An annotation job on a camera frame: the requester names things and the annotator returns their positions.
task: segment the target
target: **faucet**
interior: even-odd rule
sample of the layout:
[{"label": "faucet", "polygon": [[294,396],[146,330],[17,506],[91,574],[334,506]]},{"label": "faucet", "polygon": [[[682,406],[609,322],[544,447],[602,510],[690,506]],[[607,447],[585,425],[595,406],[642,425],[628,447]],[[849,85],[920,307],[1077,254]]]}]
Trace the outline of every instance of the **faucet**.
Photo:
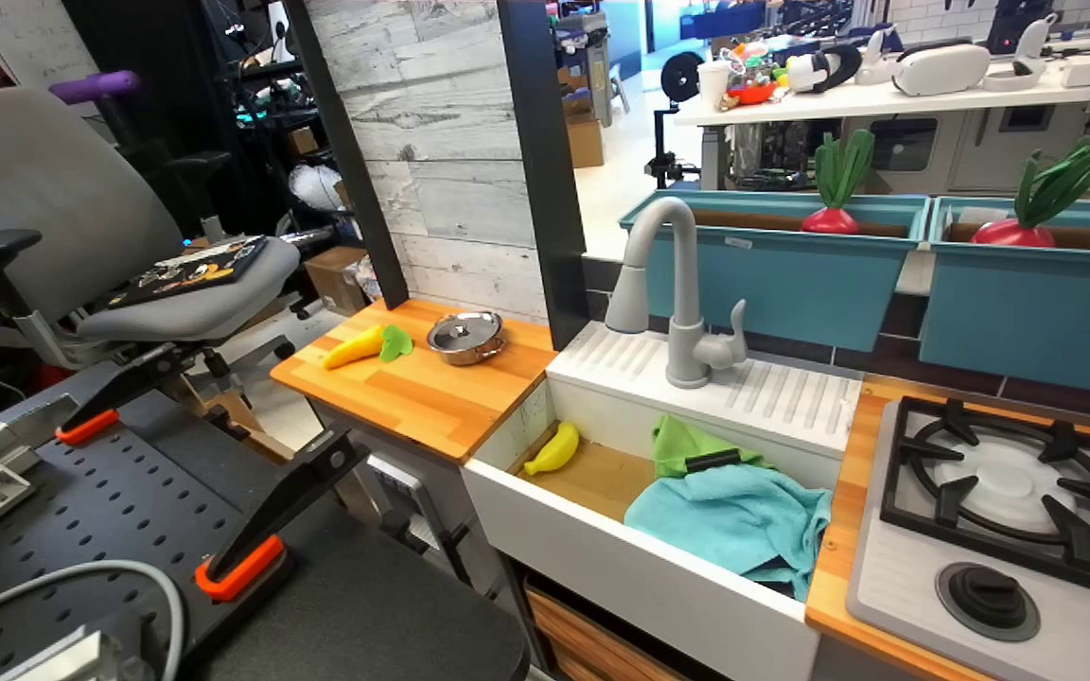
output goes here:
[{"label": "faucet", "polygon": [[713,372],[727,372],[744,361],[744,298],[737,298],[729,312],[735,338],[703,332],[697,281],[697,217],[686,201],[663,196],[634,217],[607,324],[613,332],[646,330],[646,254],[663,225],[674,226],[674,312],[665,332],[665,382],[677,391],[697,391],[708,382]]}]

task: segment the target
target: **lab room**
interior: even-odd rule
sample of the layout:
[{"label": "lab room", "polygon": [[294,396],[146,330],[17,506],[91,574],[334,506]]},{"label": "lab room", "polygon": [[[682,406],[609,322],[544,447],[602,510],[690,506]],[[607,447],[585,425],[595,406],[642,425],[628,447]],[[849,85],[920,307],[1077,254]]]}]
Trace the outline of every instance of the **lab room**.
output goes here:
[{"label": "lab room", "polygon": [[0,0],[0,676],[1090,681],[1090,0]]}]

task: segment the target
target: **teal container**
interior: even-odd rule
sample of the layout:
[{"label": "teal container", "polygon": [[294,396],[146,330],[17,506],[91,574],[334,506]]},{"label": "teal container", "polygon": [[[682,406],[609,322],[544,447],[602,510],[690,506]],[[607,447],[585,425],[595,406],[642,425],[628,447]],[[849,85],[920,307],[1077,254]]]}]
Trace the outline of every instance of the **teal container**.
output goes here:
[{"label": "teal container", "polygon": [[[927,226],[936,281],[920,361],[1090,391],[1090,251],[945,241],[943,231],[971,207],[1005,211],[1010,201],[936,201]],[[1090,203],[1060,211],[1047,226],[1090,231]]]},{"label": "teal container", "polygon": [[[882,236],[801,236],[748,226],[748,220],[798,225],[820,207],[812,193],[663,188],[634,203],[622,226],[632,231],[658,196],[682,196],[697,211],[703,322],[727,324],[729,307],[744,298],[748,332],[855,352],[875,347],[904,254],[917,251],[931,217],[927,196],[859,196],[849,211]],[[699,211],[735,217],[735,225],[699,220]],[[646,281],[651,313],[668,317],[674,231],[658,231]]]}]

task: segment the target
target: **stove knob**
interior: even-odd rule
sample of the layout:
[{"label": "stove knob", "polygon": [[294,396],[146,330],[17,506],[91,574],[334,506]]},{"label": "stove knob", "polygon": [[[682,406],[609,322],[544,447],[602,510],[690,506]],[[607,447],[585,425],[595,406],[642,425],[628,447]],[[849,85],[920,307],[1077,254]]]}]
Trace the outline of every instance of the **stove knob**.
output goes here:
[{"label": "stove knob", "polygon": [[951,595],[971,619],[993,629],[1019,629],[1029,617],[1020,584],[980,563],[962,566]]}]

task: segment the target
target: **green leaves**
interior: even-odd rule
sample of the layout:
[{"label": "green leaves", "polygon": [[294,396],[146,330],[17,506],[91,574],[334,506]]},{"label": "green leaves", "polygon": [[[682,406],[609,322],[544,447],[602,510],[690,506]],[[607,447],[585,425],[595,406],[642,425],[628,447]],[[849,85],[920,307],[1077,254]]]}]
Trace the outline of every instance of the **green leaves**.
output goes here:
[{"label": "green leaves", "polygon": [[1041,156],[1029,159],[1024,178],[1014,193],[1014,217],[1024,226],[1047,225],[1090,188],[1090,139],[1071,156],[1041,170]]},{"label": "green leaves", "polygon": [[836,139],[834,133],[820,135],[812,150],[812,184],[820,203],[840,207],[853,201],[875,170],[875,149],[879,139],[869,127],[855,127],[849,139]]}]

